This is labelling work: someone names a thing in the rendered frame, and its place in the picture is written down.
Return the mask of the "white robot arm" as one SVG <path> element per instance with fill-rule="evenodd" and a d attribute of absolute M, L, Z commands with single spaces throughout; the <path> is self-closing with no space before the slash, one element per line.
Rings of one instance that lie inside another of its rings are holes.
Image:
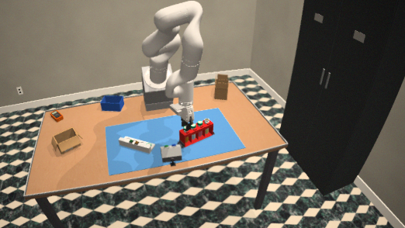
<path fill-rule="evenodd" d="M 144 79 L 151 88 L 165 88 L 168 98 L 178 98 L 177 104 L 170 105 L 170 110 L 177 116 L 182 115 L 181 109 L 193 105 L 194 79 L 198 74 L 203 54 L 203 40 L 199 32 L 202 17 L 203 8 L 195 1 L 161 9 L 154 15 L 154 24 L 158 30 L 142 43 L 144 55 L 150 58 L 150 68 L 146 71 Z M 171 74 L 167 60 L 178 50 L 181 43 L 178 35 L 180 25 L 186 23 L 189 25 L 182 36 L 181 70 Z"/>

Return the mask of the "dark blue open bin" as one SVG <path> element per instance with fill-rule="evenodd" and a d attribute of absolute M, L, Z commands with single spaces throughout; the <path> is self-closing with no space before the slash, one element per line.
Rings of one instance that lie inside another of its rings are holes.
<path fill-rule="evenodd" d="M 121 112 L 124 106 L 124 100 L 122 96 L 105 95 L 100 104 L 102 111 Z"/>

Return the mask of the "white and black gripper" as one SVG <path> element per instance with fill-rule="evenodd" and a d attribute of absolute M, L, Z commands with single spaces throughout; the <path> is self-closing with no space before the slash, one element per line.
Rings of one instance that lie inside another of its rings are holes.
<path fill-rule="evenodd" d="M 182 111 L 182 115 L 180 115 L 181 117 L 181 121 L 182 121 L 182 127 L 186 126 L 186 131 L 191 129 L 191 125 L 193 125 L 193 120 L 194 120 L 194 109 L 193 106 L 187 106 L 184 109 L 181 109 Z M 189 123 L 188 123 L 189 122 Z"/>

